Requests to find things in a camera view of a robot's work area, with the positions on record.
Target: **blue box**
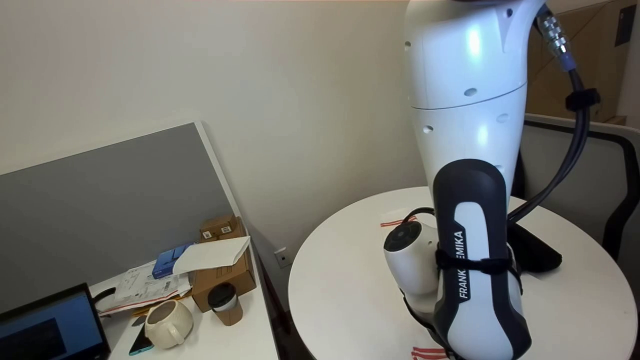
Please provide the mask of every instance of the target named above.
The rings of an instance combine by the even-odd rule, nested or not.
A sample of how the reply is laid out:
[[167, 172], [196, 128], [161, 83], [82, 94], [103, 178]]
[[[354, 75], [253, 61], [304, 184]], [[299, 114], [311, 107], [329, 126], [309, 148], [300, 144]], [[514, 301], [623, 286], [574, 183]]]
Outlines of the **blue box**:
[[192, 243], [181, 245], [175, 249], [167, 250], [158, 255], [154, 271], [151, 273], [154, 276], [154, 279], [160, 279], [173, 274], [173, 264], [175, 264], [180, 255], [182, 255], [182, 253], [191, 245]]

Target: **laptop screen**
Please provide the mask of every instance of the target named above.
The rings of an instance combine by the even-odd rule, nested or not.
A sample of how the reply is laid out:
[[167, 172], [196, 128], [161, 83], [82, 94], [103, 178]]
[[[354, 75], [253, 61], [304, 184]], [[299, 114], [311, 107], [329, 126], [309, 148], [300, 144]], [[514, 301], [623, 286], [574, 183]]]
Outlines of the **laptop screen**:
[[92, 349], [102, 345], [104, 340], [91, 300], [85, 291], [79, 290], [1, 320], [1, 357], [30, 360], [93, 359], [96, 353]]

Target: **chair backrest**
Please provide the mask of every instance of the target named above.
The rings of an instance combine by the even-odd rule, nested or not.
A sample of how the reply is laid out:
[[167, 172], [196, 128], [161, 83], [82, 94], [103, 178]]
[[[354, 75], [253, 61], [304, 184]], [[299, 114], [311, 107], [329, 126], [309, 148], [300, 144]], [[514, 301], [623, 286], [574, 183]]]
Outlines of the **chair backrest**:
[[[527, 115], [520, 152], [525, 198], [542, 190], [560, 166], [575, 122]], [[591, 123], [575, 167], [542, 206], [571, 221], [618, 262], [640, 298], [640, 131]]]

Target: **cream mug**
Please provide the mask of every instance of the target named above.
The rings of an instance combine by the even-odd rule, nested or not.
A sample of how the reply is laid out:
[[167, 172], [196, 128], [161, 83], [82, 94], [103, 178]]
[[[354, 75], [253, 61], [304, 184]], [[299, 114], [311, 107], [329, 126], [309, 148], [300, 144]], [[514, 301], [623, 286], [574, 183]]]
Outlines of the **cream mug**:
[[193, 315], [176, 300], [153, 307], [145, 320], [145, 334], [159, 348], [170, 348], [184, 342], [193, 327]]

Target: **laptop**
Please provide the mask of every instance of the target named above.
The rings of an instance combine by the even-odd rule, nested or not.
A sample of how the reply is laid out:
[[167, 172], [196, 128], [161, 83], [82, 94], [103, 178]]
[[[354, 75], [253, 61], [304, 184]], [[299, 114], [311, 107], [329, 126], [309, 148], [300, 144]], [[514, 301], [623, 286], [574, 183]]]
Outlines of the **laptop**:
[[109, 353], [87, 284], [0, 314], [0, 359], [103, 360]]

